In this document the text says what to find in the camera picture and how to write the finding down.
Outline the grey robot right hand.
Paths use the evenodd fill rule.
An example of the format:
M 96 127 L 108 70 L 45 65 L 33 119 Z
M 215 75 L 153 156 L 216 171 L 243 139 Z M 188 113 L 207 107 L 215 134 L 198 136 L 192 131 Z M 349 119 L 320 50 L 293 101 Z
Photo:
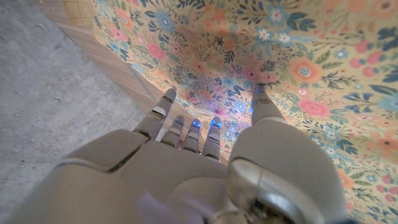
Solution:
M 157 140 L 175 97 L 167 90 L 133 131 L 110 132 L 64 157 L 8 222 L 351 222 L 330 158 L 263 91 L 227 164 L 217 117 L 204 145 L 199 120 L 182 137 L 182 116 Z

